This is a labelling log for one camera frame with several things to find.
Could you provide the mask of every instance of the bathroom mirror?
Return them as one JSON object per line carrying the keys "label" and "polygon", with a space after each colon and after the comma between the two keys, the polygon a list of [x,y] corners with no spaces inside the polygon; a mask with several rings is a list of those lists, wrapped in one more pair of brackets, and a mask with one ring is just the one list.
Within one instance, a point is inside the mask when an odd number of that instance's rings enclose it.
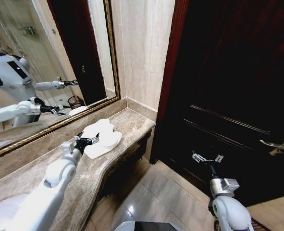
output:
{"label": "bathroom mirror", "polygon": [[0,156],[120,99],[111,14],[109,0],[0,0]]}

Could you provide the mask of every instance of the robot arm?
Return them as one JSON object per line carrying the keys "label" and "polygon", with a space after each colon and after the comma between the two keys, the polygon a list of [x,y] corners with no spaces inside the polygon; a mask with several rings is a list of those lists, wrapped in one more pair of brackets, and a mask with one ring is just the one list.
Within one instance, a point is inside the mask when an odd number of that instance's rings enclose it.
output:
{"label": "robot arm", "polygon": [[218,155],[215,160],[208,160],[194,153],[192,158],[198,163],[204,163],[210,167],[212,179],[210,190],[213,201],[209,210],[216,216],[222,231],[246,230],[254,231],[251,224],[251,215],[239,201],[234,199],[234,191],[240,187],[236,179],[220,177],[214,168],[215,164],[222,161],[223,156]]}
{"label": "robot arm", "polygon": [[74,178],[84,148],[99,141],[99,134],[91,139],[80,136],[75,137],[75,147],[69,141],[62,144],[62,158],[48,166],[44,179],[28,195],[7,231],[49,230],[61,207],[65,190]]}
{"label": "robot arm", "polygon": [[77,80],[72,81],[62,81],[61,77],[58,77],[59,81],[53,81],[53,82],[42,82],[37,83],[34,85],[35,90],[50,90],[50,89],[63,89],[66,86],[74,86],[78,85]]}
{"label": "robot arm", "polygon": [[39,103],[35,101],[38,98],[32,97],[30,101],[21,101],[18,104],[9,105],[7,107],[0,108],[0,122],[13,119],[21,114],[26,115],[39,115],[42,112],[51,112],[55,115],[64,115],[64,113],[59,113],[59,107],[51,107],[43,104],[41,100]]}

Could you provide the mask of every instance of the marble wall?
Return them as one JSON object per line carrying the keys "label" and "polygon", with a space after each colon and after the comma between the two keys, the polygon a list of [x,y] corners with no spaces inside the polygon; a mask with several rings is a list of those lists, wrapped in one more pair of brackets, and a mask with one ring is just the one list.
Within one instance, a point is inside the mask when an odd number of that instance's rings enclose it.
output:
{"label": "marble wall", "polygon": [[103,1],[88,0],[88,5],[94,28],[106,94],[108,98],[112,98],[116,94]]}
{"label": "marble wall", "polygon": [[112,1],[126,96],[154,111],[159,106],[174,4],[175,0]]}

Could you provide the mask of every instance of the white towel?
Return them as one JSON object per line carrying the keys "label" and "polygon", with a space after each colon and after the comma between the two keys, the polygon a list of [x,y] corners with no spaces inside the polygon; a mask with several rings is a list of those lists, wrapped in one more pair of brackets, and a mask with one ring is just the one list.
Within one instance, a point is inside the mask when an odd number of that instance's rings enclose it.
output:
{"label": "white towel", "polygon": [[82,137],[93,138],[99,133],[99,142],[89,145],[84,153],[91,159],[95,159],[113,150],[121,141],[122,133],[114,131],[114,125],[109,119],[100,119],[97,123],[84,128]]}

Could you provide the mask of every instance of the marble countertop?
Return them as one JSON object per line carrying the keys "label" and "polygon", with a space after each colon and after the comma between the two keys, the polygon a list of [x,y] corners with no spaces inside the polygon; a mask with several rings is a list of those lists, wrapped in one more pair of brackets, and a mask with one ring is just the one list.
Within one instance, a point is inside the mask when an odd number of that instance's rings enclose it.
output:
{"label": "marble countertop", "polygon": [[[115,149],[94,160],[87,155],[82,156],[50,230],[80,230],[95,203],[105,173],[155,125],[150,119],[129,108],[109,119],[115,125],[114,130],[123,134],[121,142]],[[43,179],[47,166],[60,158],[61,154],[61,148],[57,147],[0,179],[0,201],[14,195],[30,193]]]}

